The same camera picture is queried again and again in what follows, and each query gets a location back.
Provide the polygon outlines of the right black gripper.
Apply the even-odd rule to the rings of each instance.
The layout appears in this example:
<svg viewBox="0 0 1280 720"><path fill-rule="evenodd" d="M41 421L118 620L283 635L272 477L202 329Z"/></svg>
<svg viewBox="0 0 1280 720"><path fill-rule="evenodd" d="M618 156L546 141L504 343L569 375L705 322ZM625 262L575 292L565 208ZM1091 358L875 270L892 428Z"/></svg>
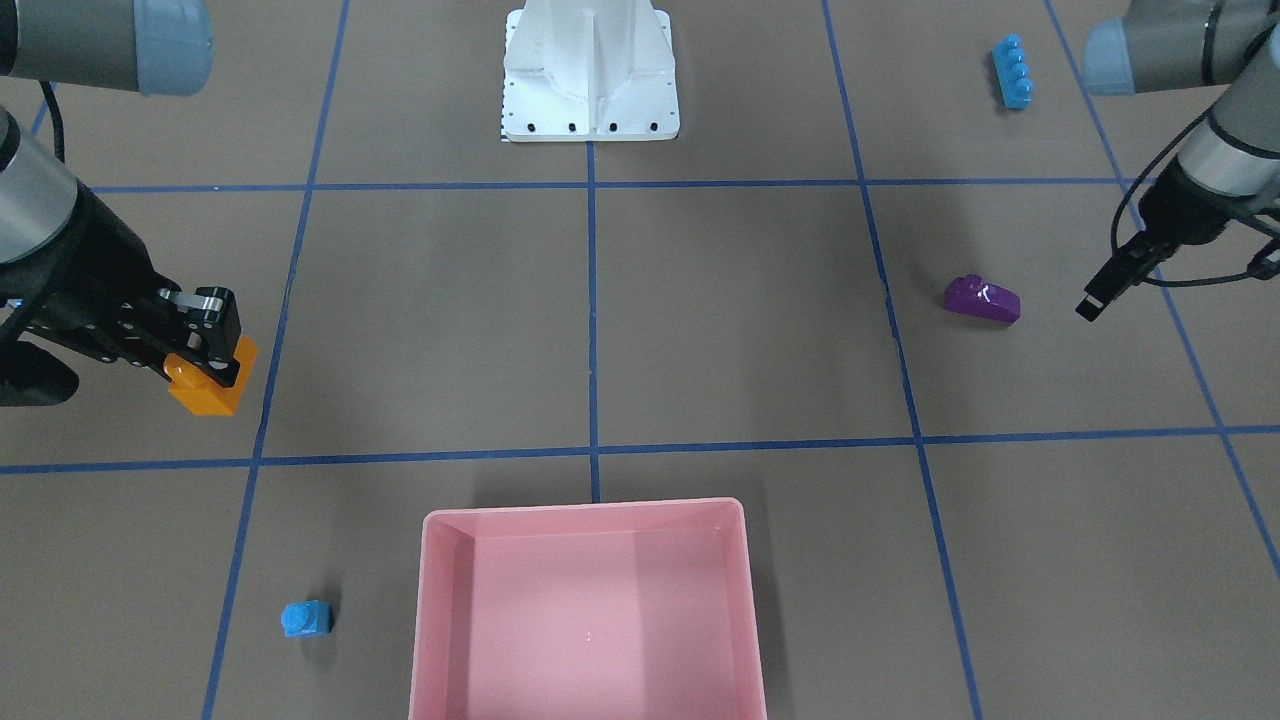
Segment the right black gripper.
<svg viewBox="0 0 1280 720"><path fill-rule="evenodd" d="M229 288L187 293L155 270L143 241L88 187L77 188L64 227L44 247L3 265L3 406L69 400L79 377L26 332L92 360L123 357L164 375L173 347L223 389L239 379L241 316ZM160 307L160 290L165 304ZM174 319L173 347L168 343Z"/></svg>

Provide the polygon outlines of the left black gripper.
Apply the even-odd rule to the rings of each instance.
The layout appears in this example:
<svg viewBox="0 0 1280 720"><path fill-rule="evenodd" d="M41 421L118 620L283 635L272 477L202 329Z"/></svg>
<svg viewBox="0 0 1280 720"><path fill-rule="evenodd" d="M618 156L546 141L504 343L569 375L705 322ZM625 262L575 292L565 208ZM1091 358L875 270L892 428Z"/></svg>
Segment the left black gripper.
<svg viewBox="0 0 1280 720"><path fill-rule="evenodd" d="M1130 287L1183 246L1213 242L1229 222L1244 214L1245 200L1207 190L1171 160L1138 202L1140 228L1085 284L1075 314L1087 322L1098 316Z"/></svg>

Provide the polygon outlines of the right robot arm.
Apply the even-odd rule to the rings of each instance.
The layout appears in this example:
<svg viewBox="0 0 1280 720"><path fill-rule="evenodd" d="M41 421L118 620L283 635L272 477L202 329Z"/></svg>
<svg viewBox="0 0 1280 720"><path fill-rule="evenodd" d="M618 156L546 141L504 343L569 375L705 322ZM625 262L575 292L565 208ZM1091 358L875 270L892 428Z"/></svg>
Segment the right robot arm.
<svg viewBox="0 0 1280 720"><path fill-rule="evenodd" d="M201 1L5 1L3 74L36 81L52 128L45 147L3 113L3 405L49 407L79 377L38 340L95 361L157 373L197 416L229 416L257 356L234 293L183 291L65 163L55 85L189 96L212 70Z"/></svg>

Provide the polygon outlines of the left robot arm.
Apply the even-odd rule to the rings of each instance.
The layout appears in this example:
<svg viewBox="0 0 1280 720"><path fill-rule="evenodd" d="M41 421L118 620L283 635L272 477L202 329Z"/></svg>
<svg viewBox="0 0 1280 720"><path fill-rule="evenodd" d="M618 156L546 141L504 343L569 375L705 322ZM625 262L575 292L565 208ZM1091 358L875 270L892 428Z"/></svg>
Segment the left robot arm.
<svg viewBox="0 0 1280 720"><path fill-rule="evenodd" d="M1212 243L1229 225L1266 238L1243 272L1199 287L1277 275L1279 50L1275 1L1133 1L1098 23L1082 54L1085 90L1132 96L1221 87L1221 96L1162 149L1123 199L1138 227L1111 238L1107 261L1076 313L1096 320L1180 249Z"/></svg>

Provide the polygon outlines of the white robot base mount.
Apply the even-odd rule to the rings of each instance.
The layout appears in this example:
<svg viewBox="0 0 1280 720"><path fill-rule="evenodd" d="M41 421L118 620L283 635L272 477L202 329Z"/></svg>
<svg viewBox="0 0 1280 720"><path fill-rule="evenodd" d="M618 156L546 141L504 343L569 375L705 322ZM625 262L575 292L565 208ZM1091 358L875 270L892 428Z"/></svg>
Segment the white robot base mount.
<svg viewBox="0 0 1280 720"><path fill-rule="evenodd" d="M669 14L649 1L526 1L504 22L512 143L649 142L681 129Z"/></svg>

